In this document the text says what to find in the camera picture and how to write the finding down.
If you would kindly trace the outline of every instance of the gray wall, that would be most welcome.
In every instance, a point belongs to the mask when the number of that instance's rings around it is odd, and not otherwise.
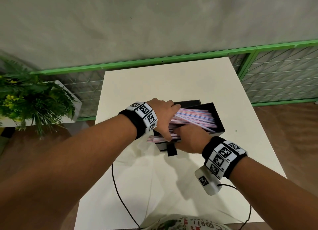
[[[318,0],[0,0],[0,49],[40,68],[318,39]]]

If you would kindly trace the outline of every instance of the white planter box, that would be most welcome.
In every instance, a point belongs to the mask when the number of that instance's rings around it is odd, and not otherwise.
[[[80,109],[82,107],[82,102],[74,94],[72,94],[60,81],[54,81],[54,82],[56,84],[60,85],[61,87],[63,87],[64,89],[66,89],[73,96],[73,98],[76,100],[76,102],[74,103],[74,107],[75,107],[74,117],[71,119],[68,116],[63,116],[61,123],[75,123],[76,120],[77,120],[77,117],[79,115],[79,111],[80,111]],[[20,125],[19,122],[14,122],[12,119],[9,119],[7,117],[0,118],[0,123],[1,123],[1,127],[3,127],[3,128],[5,128],[5,127],[16,127],[16,126]],[[30,126],[31,123],[32,123],[32,120],[26,120],[26,125],[27,126]]]

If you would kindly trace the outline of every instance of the white table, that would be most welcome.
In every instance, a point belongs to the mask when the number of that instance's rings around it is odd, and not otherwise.
[[[226,58],[140,67],[105,73],[96,123],[109,119],[135,101],[152,98],[213,102],[224,125],[221,136],[249,156],[285,177],[284,171]],[[178,151],[168,157],[146,136],[130,144],[114,162],[118,191],[135,220],[148,226],[164,215],[201,216],[220,223],[244,222],[249,204],[236,190],[223,187],[208,196],[194,176],[201,155]],[[223,178],[224,184],[230,181]],[[253,210],[250,222],[263,221]],[[110,169],[82,197],[75,230],[136,228],[115,192]]]

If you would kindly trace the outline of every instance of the artificial plant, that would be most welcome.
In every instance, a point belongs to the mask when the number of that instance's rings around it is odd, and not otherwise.
[[[44,82],[20,62],[0,56],[1,62],[6,70],[0,75],[1,117],[14,120],[19,130],[25,130],[26,120],[31,120],[43,136],[44,127],[52,130],[52,125],[60,124],[63,116],[74,116],[75,99],[63,87]]]

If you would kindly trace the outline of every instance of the white wire grid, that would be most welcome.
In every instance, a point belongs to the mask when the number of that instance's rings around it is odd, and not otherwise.
[[[229,56],[234,69],[237,71],[246,54]],[[79,117],[96,116],[101,88],[106,70],[77,72],[49,76],[48,80],[59,80],[82,102]]]
[[[260,52],[242,85],[252,103],[318,97],[318,47]]]

